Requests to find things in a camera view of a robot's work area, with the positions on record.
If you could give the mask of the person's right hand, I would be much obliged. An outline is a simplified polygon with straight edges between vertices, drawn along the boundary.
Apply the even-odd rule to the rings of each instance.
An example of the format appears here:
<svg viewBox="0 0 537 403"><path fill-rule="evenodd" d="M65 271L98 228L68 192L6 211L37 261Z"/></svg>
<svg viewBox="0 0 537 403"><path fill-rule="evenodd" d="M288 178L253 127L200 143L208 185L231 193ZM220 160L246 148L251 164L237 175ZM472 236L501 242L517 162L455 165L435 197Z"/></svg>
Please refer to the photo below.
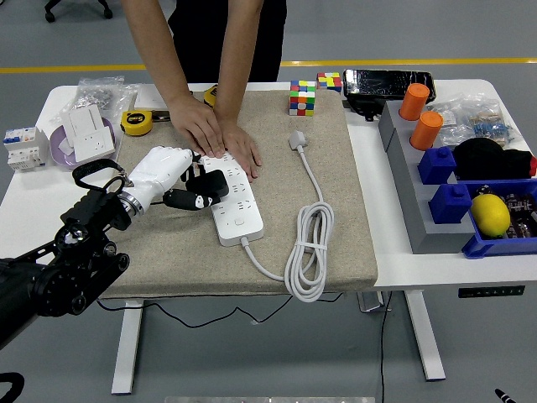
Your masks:
<svg viewBox="0 0 537 403"><path fill-rule="evenodd" d="M214 112L189 92L164 100L177 132L199 154L220 158L225 152Z"/></svg>

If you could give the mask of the person's left hand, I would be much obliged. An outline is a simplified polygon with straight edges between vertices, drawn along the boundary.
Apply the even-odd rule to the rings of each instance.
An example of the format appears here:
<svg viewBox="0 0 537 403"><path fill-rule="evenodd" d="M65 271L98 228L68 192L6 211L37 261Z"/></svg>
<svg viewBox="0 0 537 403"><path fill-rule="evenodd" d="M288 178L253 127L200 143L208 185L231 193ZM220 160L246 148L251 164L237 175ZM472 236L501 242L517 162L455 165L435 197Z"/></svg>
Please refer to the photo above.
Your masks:
<svg viewBox="0 0 537 403"><path fill-rule="evenodd" d="M263 163L255 141L249 133L238 126L236 120L217 118L217 122L225 149L244 170L248 181L253 182L258 178L258 168Z"/></svg>

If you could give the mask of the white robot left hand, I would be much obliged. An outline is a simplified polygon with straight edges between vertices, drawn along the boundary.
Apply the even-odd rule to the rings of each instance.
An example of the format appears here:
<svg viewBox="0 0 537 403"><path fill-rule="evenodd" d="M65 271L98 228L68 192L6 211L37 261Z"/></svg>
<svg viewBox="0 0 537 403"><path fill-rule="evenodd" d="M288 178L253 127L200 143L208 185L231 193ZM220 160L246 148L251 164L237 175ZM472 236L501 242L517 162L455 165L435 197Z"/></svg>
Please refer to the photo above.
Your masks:
<svg viewBox="0 0 537 403"><path fill-rule="evenodd" d="M201 157L190 149L152 148L129 180L119 198L131 217L142 216L154 203L198 211L219 203L229 192L223 172L206 171Z"/></svg>

